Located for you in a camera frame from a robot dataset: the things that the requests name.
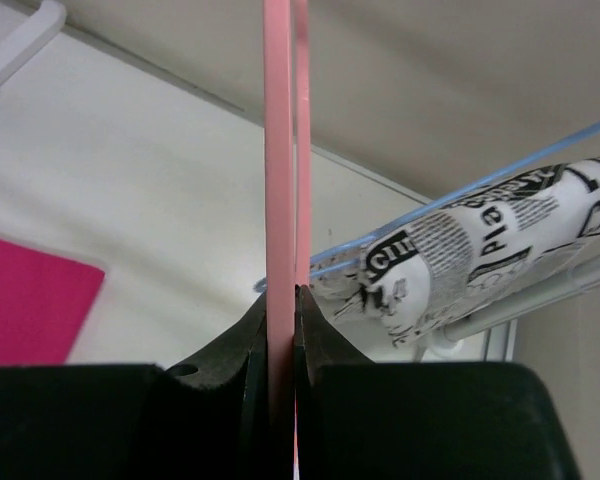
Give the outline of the pink trousers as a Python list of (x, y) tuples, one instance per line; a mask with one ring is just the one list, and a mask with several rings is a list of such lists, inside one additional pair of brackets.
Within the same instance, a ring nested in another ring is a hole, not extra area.
[(0, 366), (65, 363), (104, 279), (97, 267), (0, 239)]

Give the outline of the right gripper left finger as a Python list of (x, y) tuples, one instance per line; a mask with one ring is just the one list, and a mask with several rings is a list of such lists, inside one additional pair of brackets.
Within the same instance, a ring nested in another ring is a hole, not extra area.
[(266, 301), (170, 368), (0, 367), (0, 479), (263, 479)]

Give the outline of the pink plastic hanger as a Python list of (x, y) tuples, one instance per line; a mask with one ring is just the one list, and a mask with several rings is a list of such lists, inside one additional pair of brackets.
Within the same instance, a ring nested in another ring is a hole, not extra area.
[(308, 4), (263, 8), (268, 467), (291, 479), (296, 459), (295, 288), (309, 280), (311, 120)]

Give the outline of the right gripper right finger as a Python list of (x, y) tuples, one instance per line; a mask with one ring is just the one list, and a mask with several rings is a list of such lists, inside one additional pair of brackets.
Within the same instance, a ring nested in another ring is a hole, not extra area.
[(549, 392), (508, 362), (376, 363), (296, 291), (304, 479), (577, 479)]

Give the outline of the black white printed garment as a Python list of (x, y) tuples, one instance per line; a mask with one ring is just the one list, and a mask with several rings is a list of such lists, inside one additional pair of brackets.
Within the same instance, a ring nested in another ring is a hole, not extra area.
[(600, 157), (539, 167), (331, 257), (312, 279), (334, 324), (372, 321), (396, 348), (563, 270), (600, 236)]

